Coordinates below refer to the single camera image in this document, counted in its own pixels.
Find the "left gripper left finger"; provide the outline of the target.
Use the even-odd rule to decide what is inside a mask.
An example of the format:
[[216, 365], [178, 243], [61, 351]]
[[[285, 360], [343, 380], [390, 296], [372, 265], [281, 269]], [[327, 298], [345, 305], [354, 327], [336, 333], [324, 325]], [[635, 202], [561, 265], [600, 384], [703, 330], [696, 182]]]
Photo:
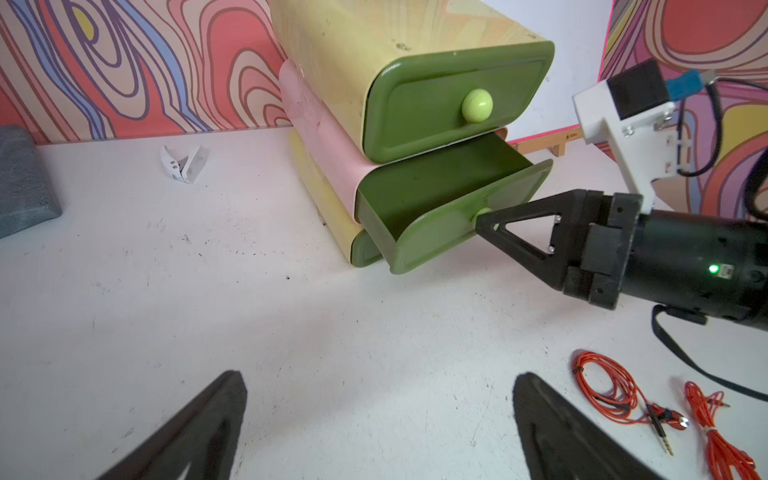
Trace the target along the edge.
[[228, 370], [104, 472], [103, 479], [228, 479], [248, 392], [242, 374]]

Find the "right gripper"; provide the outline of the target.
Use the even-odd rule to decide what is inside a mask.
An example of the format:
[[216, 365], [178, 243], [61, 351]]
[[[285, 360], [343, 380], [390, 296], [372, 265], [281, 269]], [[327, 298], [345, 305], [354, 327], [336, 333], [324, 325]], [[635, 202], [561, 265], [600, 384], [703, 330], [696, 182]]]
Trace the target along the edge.
[[547, 286], [616, 308], [642, 197], [577, 189], [481, 214], [475, 231]]

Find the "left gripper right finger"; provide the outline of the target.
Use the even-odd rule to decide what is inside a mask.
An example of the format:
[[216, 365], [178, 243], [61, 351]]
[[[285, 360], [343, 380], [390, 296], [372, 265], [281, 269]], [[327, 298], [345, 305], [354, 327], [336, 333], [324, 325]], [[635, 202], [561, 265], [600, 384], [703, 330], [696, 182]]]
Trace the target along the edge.
[[512, 404], [533, 479], [658, 479], [534, 373], [516, 378]]

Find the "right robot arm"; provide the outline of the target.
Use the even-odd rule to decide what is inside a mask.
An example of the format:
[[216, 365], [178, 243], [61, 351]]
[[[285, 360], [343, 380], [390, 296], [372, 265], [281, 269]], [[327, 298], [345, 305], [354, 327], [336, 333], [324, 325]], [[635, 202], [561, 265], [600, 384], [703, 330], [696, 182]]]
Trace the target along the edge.
[[641, 211], [635, 194], [572, 190], [481, 214], [475, 231], [539, 280], [613, 310], [625, 294], [767, 328], [767, 227]]

